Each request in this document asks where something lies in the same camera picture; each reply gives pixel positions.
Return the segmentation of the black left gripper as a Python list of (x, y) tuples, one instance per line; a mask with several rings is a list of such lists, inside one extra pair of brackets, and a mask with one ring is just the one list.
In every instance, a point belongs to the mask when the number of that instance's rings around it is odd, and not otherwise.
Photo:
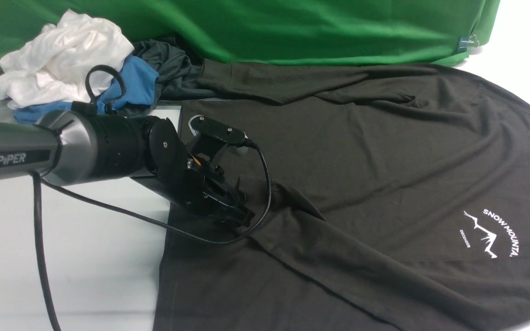
[(224, 177), (219, 160), (230, 149), (242, 149), (210, 138), (195, 137), (185, 144), (168, 119), (149, 117), (144, 132), (149, 176), (143, 186), (181, 207), (192, 216), (235, 227), (248, 226), (255, 213), (245, 196)]

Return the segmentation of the gray left robot arm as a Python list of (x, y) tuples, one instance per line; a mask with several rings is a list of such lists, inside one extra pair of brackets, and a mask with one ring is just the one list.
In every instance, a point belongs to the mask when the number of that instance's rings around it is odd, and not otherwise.
[(0, 122), (0, 180), (28, 174), (60, 187), (128, 177), (196, 217), (238, 226), (255, 217), (222, 172), (156, 116), (57, 110), (35, 125)]

